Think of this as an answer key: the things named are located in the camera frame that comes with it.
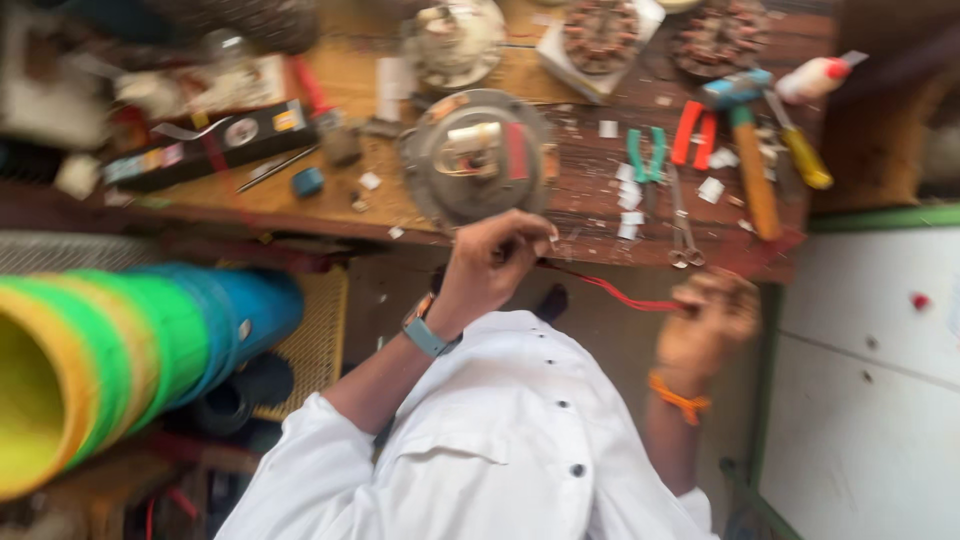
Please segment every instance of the yellow bucket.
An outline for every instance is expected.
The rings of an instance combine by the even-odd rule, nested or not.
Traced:
[[[127,349],[131,369],[131,395],[120,424],[110,432],[98,450],[117,441],[133,425],[154,399],[159,373],[159,348],[156,337],[144,322],[139,309],[123,295],[106,290],[76,276],[34,274],[64,290],[83,297],[110,321]]]
[[[67,464],[97,410],[93,353],[53,310],[0,287],[0,501]]]

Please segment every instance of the white wall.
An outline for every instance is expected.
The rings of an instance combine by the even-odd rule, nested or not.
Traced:
[[[806,540],[960,538],[960,228],[803,246],[759,491]]]

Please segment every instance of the watch strap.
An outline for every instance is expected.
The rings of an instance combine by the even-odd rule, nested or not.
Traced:
[[[449,345],[449,343],[434,335],[420,317],[415,317],[414,320],[410,321],[410,324],[403,327],[403,331],[410,336],[411,341],[420,347],[421,351],[424,351],[431,358],[442,355]]]

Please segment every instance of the blue bucket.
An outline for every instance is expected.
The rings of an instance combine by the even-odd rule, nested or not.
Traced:
[[[219,355],[217,362],[210,362],[219,364],[219,369],[191,399],[217,387],[241,364],[293,333],[303,318],[303,294],[293,278],[283,272],[215,269],[184,263],[133,269],[140,272],[155,270],[173,279],[181,276],[185,282],[193,283],[193,290],[187,290],[204,297],[203,302],[198,301],[204,313],[207,307],[211,311],[219,310],[219,317],[213,314],[211,317],[227,322],[224,333],[221,333],[222,327],[211,327],[209,333],[211,342],[229,344],[229,354]],[[182,402],[182,405],[186,401],[180,399],[178,403]]]

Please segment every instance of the metal grate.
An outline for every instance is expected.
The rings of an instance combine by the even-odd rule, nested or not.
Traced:
[[[307,396],[323,392],[340,378],[347,321],[347,271],[337,266],[326,274],[297,274],[305,307],[303,322],[274,350],[294,371],[294,391],[281,405],[258,407],[254,416],[282,422]]]
[[[63,272],[74,268],[118,271],[160,262],[156,245],[125,236],[77,233],[0,233],[0,274]]]

